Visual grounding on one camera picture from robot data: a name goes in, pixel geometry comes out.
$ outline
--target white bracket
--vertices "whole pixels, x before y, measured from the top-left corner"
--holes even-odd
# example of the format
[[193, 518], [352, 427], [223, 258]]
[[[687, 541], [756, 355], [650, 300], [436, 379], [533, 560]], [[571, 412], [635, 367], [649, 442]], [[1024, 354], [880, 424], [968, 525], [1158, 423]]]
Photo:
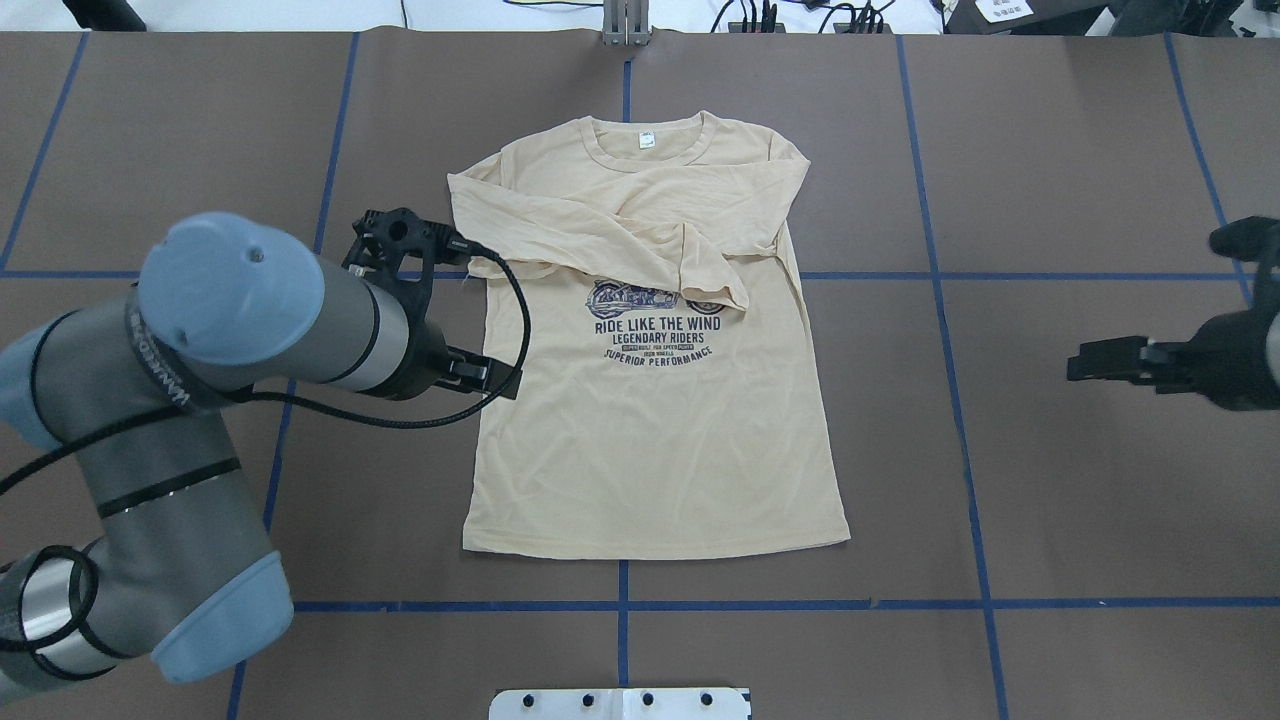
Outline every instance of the white bracket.
[[649, 0], [604, 0], [605, 45], [649, 45]]
[[737, 688], [503, 691], [489, 720], [751, 720]]

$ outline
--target beige t-shirt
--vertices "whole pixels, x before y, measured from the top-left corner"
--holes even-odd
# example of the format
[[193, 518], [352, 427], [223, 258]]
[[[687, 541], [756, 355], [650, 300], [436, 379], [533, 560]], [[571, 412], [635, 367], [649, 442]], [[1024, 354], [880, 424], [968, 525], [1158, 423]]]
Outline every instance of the beige t-shirt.
[[[709, 113], [581, 118], [449, 176], [532, 340], [480, 420], [466, 550], [687, 560], [849, 539], [786, 215], [809, 161]], [[488, 355], [520, 350], [485, 260]]]

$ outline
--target shirt neckline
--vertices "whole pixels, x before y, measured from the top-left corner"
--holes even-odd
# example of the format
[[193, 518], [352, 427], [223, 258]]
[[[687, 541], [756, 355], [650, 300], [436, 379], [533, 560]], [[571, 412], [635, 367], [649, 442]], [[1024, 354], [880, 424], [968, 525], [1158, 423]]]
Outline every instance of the shirt neckline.
[[[701, 127], [701, 133], [699, 133], [698, 140], [692, 145], [682, 150], [678, 155], [667, 158], [664, 160], [644, 160], [640, 158], [617, 158], [611, 155], [602, 145], [600, 138], [596, 137], [596, 131], [604, 132], [639, 132], [640, 129], [654, 129], [654, 131], [667, 131], [667, 129], [686, 129], [691, 127]], [[703, 156], [707, 149], [710, 147], [712, 136], [719, 128], [719, 118], [708, 113], [707, 110], [699, 111], [692, 118], [685, 118], [681, 120], [668, 120], [664, 123], [614, 123], [609, 120], [600, 120], [590, 115], [585, 118], [579, 118], [577, 120], [579, 131], [582, 135], [582, 145], [586, 147], [586, 152], [593, 160], [609, 168], [612, 170], [620, 170], [623, 173], [636, 173], [649, 168], [663, 168], [663, 167], [676, 167], [687, 165], [694, 160]]]

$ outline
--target grid line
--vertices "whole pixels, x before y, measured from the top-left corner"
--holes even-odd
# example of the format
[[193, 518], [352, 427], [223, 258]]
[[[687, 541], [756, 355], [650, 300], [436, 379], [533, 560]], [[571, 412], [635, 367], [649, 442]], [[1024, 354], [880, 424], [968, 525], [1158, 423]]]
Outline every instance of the grid line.
[[[138, 270], [0, 270], [0, 279], [138, 279]], [[983, 282], [1238, 282], [1235, 273], [983, 273], [947, 272], [937, 273], [945, 281], [983, 281]], [[438, 281], [461, 281], [467, 278], [466, 270], [436, 270], [431, 274]], [[401, 273], [402, 279], [421, 279], [422, 273], [411, 270]], [[900, 270], [801, 270], [803, 281], [915, 281], [933, 279], [931, 272]]]
[[[631, 63], [635, 58], [627, 58], [622, 63], [622, 122], [631, 122]], [[618, 687], [626, 688], [631, 684], [631, 562], [618, 560]]]
[[[333, 143], [329, 147], [329, 165], [325, 170], [324, 190], [320, 195], [320, 214], [316, 218], [316, 234], [312, 251], [320, 254], [324, 249], [324, 229], [329, 215], [329, 200], [333, 196], [333, 179], [338, 170], [338, 154], [342, 150], [342, 135], [347, 118], [347, 101], [351, 99], [351, 81], [356, 72], [356, 53], [360, 49], [360, 33], [351, 33], [351, 46], [347, 50], [347, 70], [342, 81], [342, 97], [338, 101], [338, 117], [334, 120]], [[291, 379], [285, 395], [297, 392], [297, 380]], [[280, 473], [284, 470], [284, 441], [289, 432], [289, 423], [293, 418], [293, 405], [285, 404], [280, 410], [280, 425], [275, 436], [275, 451], [271, 457], [271, 477], [266, 488], [266, 501], [262, 503], [262, 527], [271, 532], [271, 521], [275, 518], [275, 501], [280, 487]], [[236, 676], [232, 679], [230, 693], [227, 698], [227, 720], [237, 720], [239, 715], [239, 698], [244, 688], [244, 674], [248, 670], [248, 660], [242, 660], [236, 665]]]
[[991, 660], [991, 676], [996, 693], [996, 710], [1001, 720], [1009, 720], [1009, 701], [1005, 694], [1005, 673], [1000, 660], [1000, 638], [996, 633], [996, 612], [991, 607], [991, 582], [987, 578], [987, 553], [982, 541], [982, 518], [978, 512], [978, 491], [973, 482], [973, 464], [969, 456], [969, 437], [964, 427], [964, 406], [960, 401], [960, 387], [956, 380], [955, 355], [951, 350], [951, 329], [947, 325], [946, 300], [942, 295], [942, 272], [938, 266], [938, 249], [933, 238], [933, 218], [929, 214], [929, 196], [924, 182], [924, 163], [920, 159], [920, 137], [915, 126], [915, 109], [911, 102], [911, 77], [906, 64], [906, 44], [902, 36], [896, 36], [897, 67], [902, 77], [902, 104], [906, 108], [906, 132], [911, 141], [911, 161], [915, 165], [915, 187], [920, 204], [920, 220], [924, 229], [924, 245], [929, 255], [929, 274], [933, 283], [933, 302], [938, 315], [938, 334], [942, 341], [942, 359], [947, 370], [947, 386], [951, 392], [951, 415], [960, 439], [960, 457], [964, 466], [965, 491], [969, 498], [969, 533], [973, 539], [974, 564], [978, 570], [978, 591], [982, 593], [982, 616], [987, 630], [987, 653]]
[[88, 33], [82, 32], [79, 42], [76, 45], [76, 55], [72, 56], [72, 64], [67, 68], [67, 79], [63, 81], [63, 90], [58, 95], [58, 104], [54, 105], [54, 114], [49, 117], [49, 127], [45, 128], [45, 137], [40, 141], [40, 150], [36, 151], [36, 160], [31, 165], [31, 173], [27, 176], [27, 184], [22, 188], [22, 199], [18, 200], [18, 210], [13, 214], [13, 224], [9, 225], [9, 237], [5, 238], [4, 249], [0, 250], [0, 270], [4, 270], [5, 265], [9, 264], [9, 258], [13, 255], [13, 249], [18, 243], [18, 232], [22, 231], [22, 219], [27, 214], [27, 204], [31, 201], [31, 195], [36, 190], [36, 181], [40, 178], [40, 169], [45, 164], [45, 156], [49, 154], [49, 146], [54, 141], [54, 131], [58, 129], [58, 120], [63, 117], [63, 108], [67, 106], [67, 97], [72, 92], [72, 83], [76, 82], [76, 73], [79, 70], [79, 61], [84, 56], [84, 47], [88, 45]]
[[[1204, 147], [1201, 145], [1199, 133], [1196, 132], [1196, 119], [1192, 117], [1192, 106], [1187, 102], [1187, 88], [1183, 86], [1183, 72], [1178, 67], [1174, 36], [1167, 31], [1165, 32], [1165, 53], [1169, 55], [1169, 72], [1174, 77], [1174, 90], [1178, 92], [1178, 105], [1181, 108], [1183, 120], [1187, 123], [1187, 135], [1192, 141], [1192, 150], [1196, 151], [1196, 161], [1199, 164], [1201, 176], [1204, 177], [1204, 190], [1208, 191], [1208, 200], [1213, 205], [1213, 215], [1217, 218], [1217, 225], [1222, 227], [1226, 224], [1226, 213], [1222, 211], [1222, 201], [1217, 195], [1217, 183], [1213, 182], [1213, 173], [1208, 169], [1208, 160], [1204, 158]], [[1244, 295], [1244, 302], [1252, 306], [1253, 292], [1249, 291], [1249, 278], [1244, 274], [1244, 266], [1235, 259], [1231, 259], [1231, 266], [1235, 268], [1236, 282], [1240, 283], [1240, 293]]]
[[1280, 596], [1065, 597], [1065, 598], [852, 598], [852, 600], [504, 600], [504, 601], [296, 601], [294, 612], [480, 614], [480, 612], [974, 612], [992, 610], [1212, 610], [1280, 609]]

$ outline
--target blue joint cap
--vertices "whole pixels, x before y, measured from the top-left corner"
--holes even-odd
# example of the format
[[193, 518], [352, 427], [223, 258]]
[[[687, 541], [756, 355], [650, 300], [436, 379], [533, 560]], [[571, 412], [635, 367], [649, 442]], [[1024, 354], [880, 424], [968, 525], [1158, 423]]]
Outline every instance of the blue joint cap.
[[279, 551], [253, 562], [201, 602], [151, 651], [170, 683], [193, 683], [271, 644], [293, 620]]
[[324, 274], [311, 250], [232, 213], [175, 224], [138, 278], [138, 306], [151, 332], [210, 365], [275, 357], [311, 329], [323, 304]]
[[46, 323], [0, 351], [0, 420], [17, 428], [18, 434], [40, 450], [58, 450], [63, 443], [45, 427], [31, 393], [31, 373], [36, 369], [36, 348], [49, 332]]

